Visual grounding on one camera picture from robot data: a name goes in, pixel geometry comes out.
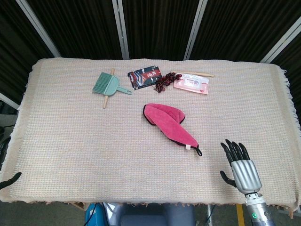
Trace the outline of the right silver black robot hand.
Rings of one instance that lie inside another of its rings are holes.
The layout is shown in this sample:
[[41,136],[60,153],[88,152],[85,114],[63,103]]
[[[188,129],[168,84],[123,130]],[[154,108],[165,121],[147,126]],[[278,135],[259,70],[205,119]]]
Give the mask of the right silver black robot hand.
[[230,164],[233,179],[226,176],[224,171],[220,175],[226,184],[231,185],[244,195],[254,194],[262,188],[261,180],[254,162],[250,159],[247,149],[242,143],[225,140],[221,143]]

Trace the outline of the dark printed card box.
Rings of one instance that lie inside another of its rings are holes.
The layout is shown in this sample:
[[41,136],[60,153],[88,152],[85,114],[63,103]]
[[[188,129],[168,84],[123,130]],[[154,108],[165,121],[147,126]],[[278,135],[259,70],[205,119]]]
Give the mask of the dark printed card box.
[[127,74],[134,90],[142,89],[156,84],[162,78],[161,71],[158,66],[150,66],[129,72]]

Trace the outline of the dark red grape bunch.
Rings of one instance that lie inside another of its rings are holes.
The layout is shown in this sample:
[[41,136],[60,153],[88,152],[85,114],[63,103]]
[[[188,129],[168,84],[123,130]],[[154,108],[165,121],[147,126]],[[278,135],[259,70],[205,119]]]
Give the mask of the dark red grape bunch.
[[166,87],[170,86],[175,81],[179,81],[182,78],[182,74],[176,74],[175,72],[170,72],[165,76],[159,78],[154,85],[151,87],[158,93],[164,92]]

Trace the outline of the beige woven tablecloth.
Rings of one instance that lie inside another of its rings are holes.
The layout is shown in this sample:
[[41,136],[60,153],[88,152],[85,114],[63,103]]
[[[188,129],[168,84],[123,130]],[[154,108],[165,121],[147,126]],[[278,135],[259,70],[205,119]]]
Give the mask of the beige woven tablecloth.
[[[92,92],[101,72],[127,74],[156,65],[213,74],[208,94],[152,87],[111,96]],[[301,129],[285,72],[277,65],[225,60],[39,60],[29,75],[0,181],[3,202],[242,203],[226,184],[231,169],[221,142],[245,145],[269,205],[301,205]],[[146,104],[178,108],[196,150],[169,140],[143,115]]]

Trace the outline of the grey-blue robot torso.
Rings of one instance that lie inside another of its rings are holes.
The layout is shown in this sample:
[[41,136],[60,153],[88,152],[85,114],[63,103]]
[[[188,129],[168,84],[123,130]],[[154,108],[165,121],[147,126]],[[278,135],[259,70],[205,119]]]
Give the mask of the grey-blue robot torso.
[[109,226],[195,226],[193,206],[157,204],[132,206],[103,203]]

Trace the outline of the pink microfiber cloth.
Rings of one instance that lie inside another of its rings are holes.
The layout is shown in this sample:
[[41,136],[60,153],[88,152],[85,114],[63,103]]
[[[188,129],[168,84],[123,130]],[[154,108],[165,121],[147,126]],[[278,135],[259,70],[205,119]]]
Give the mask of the pink microfiber cloth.
[[185,114],[178,108],[168,105],[149,103],[143,107],[143,115],[149,124],[157,126],[160,131],[174,143],[196,150],[202,156],[197,140],[182,126]]

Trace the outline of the slender wooden stick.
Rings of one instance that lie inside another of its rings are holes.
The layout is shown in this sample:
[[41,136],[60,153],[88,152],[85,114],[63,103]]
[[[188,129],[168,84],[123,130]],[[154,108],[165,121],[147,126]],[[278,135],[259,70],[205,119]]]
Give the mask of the slender wooden stick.
[[193,75],[197,75],[197,76],[203,76],[203,77],[214,77],[213,74],[209,74],[209,73],[203,73],[203,72],[189,72],[189,71],[175,71],[175,70],[171,70],[171,73],[180,73],[180,74],[193,74]]

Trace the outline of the pink wet wipes pack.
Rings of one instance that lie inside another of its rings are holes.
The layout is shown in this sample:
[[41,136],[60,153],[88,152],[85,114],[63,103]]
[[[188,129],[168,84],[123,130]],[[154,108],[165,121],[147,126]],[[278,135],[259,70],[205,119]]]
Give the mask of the pink wet wipes pack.
[[174,81],[174,88],[183,89],[198,94],[208,94],[209,79],[186,73],[176,73],[175,76],[176,80]]

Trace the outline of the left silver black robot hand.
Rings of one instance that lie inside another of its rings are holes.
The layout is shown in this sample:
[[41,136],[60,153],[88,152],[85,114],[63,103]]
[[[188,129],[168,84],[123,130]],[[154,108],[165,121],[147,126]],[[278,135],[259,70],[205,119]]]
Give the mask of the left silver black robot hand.
[[11,179],[0,182],[0,190],[15,183],[20,178],[21,175],[22,173],[18,172]]

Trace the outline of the green plastic hand brush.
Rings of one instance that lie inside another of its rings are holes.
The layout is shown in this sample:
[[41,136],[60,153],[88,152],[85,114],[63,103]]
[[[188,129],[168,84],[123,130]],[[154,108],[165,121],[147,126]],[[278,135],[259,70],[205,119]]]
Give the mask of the green plastic hand brush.
[[130,90],[120,86],[119,79],[116,76],[104,72],[100,74],[92,91],[105,96],[112,96],[117,91],[128,95],[132,94]]

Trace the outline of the thick wooden stick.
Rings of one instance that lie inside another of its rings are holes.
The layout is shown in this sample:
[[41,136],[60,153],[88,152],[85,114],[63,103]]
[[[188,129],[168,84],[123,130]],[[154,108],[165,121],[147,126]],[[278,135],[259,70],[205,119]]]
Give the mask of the thick wooden stick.
[[[114,68],[112,68],[112,69],[111,69],[111,75],[113,76],[113,75],[114,75],[114,73],[115,73],[115,69],[114,69]],[[103,104],[103,109],[105,109],[105,108],[106,108],[106,106],[107,106],[108,98],[109,98],[109,96],[105,96],[105,99],[104,99],[104,104]]]

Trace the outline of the dark ribbed partition panel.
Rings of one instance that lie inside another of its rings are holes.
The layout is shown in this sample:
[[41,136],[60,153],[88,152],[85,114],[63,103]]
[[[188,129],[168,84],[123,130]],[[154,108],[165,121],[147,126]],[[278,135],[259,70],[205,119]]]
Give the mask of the dark ribbed partition panel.
[[129,57],[183,60],[199,0],[122,0]]
[[272,63],[286,70],[285,75],[290,83],[290,93],[301,125],[301,36],[290,42]]
[[62,57],[122,59],[112,0],[27,0]]
[[301,0],[208,0],[191,60],[260,62],[301,17]]
[[0,0],[0,93],[20,104],[32,66],[53,54],[15,0]]

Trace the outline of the grey metal partition post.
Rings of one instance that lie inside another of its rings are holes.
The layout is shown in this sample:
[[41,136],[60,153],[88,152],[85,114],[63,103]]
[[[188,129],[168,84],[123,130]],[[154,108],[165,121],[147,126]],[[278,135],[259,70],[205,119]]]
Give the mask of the grey metal partition post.
[[301,16],[264,56],[260,63],[271,63],[301,33]]
[[129,50],[127,42],[126,23],[124,18],[123,3],[122,0],[112,0],[116,27],[118,31],[119,44],[123,60],[129,60]]
[[20,9],[23,11],[27,19],[30,21],[38,35],[41,37],[49,51],[53,54],[54,57],[61,57],[61,54],[57,47],[55,46],[54,42],[50,38],[49,34],[45,30],[44,26],[34,13],[33,9],[29,5],[27,0],[15,0],[16,3],[19,5]]
[[187,42],[185,54],[183,57],[184,61],[190,59],[190,56],[191,56],[191,53],[192,53],[192,50],[193,50],[193,47],[195,44],[195,40],[198,35],[198,31],[199,31],[199,28],[200,28],[200,25],[202,22],[202,18],[205,13],[207,3],[208,3],[208,0],[199,0],[197,11],[195,13],[194,21],[193,21],[189,39]]
[[13,100],[9,99],[8,97],[6,97],[1,92],[0,92],[0,100],[3,101],[4,103],[8,104],[9,106],[13,107],[16,110],[19,108],[19,105],[16,102],[14,102]]

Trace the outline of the blue plastic cover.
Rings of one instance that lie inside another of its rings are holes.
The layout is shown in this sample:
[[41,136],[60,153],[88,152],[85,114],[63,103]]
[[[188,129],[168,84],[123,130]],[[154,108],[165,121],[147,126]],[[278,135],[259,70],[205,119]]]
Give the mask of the blue plastic cover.
[[84,226],[106,226],[106,215],[100,203],[89,205],[85,213]]

